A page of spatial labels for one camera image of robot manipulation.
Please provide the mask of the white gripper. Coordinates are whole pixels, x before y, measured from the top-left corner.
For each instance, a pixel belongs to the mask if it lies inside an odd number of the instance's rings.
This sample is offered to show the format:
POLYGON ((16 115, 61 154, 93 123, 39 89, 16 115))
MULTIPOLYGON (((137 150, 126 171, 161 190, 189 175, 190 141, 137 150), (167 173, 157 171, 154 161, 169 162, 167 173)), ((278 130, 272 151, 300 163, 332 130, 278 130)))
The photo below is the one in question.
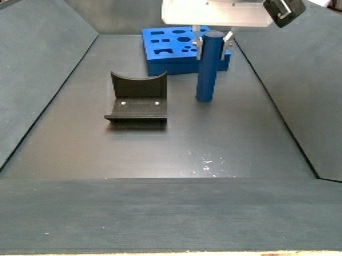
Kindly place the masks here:
MULTIPOLYGON (((193 25, 197 59, 202 59, 201 26, 268 27, 273 19, 264 0, 163 0, 162 20, 166 24, 193 25)), ((224 37, 221 60, 232 46, 234 32, 224 37)))

